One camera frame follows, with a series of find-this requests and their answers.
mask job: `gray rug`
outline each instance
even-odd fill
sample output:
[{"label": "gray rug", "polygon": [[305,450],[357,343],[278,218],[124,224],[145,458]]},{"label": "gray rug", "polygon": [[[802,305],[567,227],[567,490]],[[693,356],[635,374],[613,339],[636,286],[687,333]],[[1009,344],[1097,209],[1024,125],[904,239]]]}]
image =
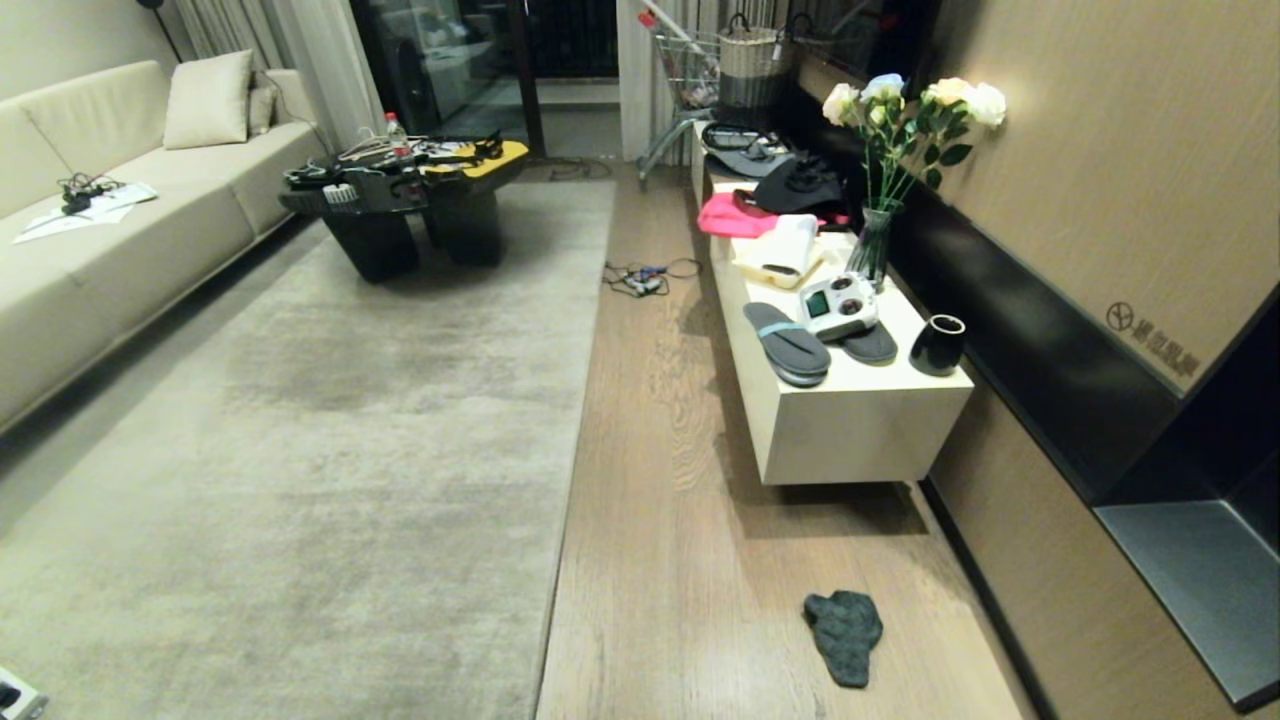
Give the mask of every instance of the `gray rug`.
[{"label": "gray rug", "polygon": [[4,441],[52,717],[532,714],[613,184],[499,200],[498,269],[369,286],[312,224]]}]

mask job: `rose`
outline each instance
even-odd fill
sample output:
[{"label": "rose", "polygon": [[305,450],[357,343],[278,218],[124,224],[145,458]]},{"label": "rose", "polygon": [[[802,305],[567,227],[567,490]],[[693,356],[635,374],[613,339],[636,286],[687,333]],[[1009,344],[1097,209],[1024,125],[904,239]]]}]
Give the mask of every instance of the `rose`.
[{"label": "rose", "polygon": [[965,106],[973,122],[988,128],[997,128],[1005,122],[1005,95],[984,82],[970,87],[964,95]]},{"label": "rose", "polygon": [[897,73],[888,73],[873,77],[870,82],[867,83],[867,87],[863,88],[863,94],[859,99],[863,102],[870,102],[872,100],[892,100],[901,96],[902,76]]},{"label": "rose", "polygon": [[946,106],[964,100],[965,95],[972,91],[973,86],[968,82],[957,77],[948,77],[925,87],[920,97],[925,104],[937,102],[938,105]]},{"label": "rose", "polygon": [[854,92],[852,87],[849,87],[847,82],[832,87],[827,101],[822,104],[822,117],[827,118],[827,122],[833,126],[847,127],[847,118],[856,99],[858,94]]}]

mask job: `floor lamp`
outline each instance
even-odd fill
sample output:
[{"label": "floor lamp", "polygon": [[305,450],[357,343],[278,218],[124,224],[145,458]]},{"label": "floor lamp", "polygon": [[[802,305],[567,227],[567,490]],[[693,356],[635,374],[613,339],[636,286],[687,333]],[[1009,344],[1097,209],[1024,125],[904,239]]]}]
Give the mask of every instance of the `floor lamp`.
[{"label": "floor lamp", "polygon": [[178,54],[178,46],[173,44],[173,36],[169,35],[169,28],[164,26],[164,18],[160,17],[160,5],[164,5],[164,0],[138,0],[138,5],[155,14],[156,22],[160,23],[160,32],[164,33],[164,38],[169,41],[169,49],[173,50],[173,56],[180,63],[182,55]]}]

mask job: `wooden floor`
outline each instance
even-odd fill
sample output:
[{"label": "wooden floor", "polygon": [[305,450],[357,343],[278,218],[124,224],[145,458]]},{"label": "wooden floor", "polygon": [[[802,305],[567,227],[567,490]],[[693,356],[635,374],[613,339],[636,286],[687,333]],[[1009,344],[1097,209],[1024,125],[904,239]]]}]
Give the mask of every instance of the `wooden floor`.
[{"label": "wooden floor", "polygon": [[[707,263],[676,173],[614,173],[611,261]],[[602,292],[538,717],[1033,717],[919,488],[760,486],[713,283]],[[801,616],[841,588],[884,621],[864,691]]]}]

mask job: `water bottle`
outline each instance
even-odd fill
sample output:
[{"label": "water bottle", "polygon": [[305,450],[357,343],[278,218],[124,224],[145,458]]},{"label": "water bottle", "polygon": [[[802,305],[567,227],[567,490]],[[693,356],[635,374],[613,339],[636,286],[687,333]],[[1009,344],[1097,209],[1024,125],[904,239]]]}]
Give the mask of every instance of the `water bottle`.
[{"label": "water bottle", "polygon": [[401,164],[401,172],[413,169],[413,152],[408,146],[408,133],[404,126],[396,119],[396,113],[387,113],[387,140],[392,145],[392,154]]}]

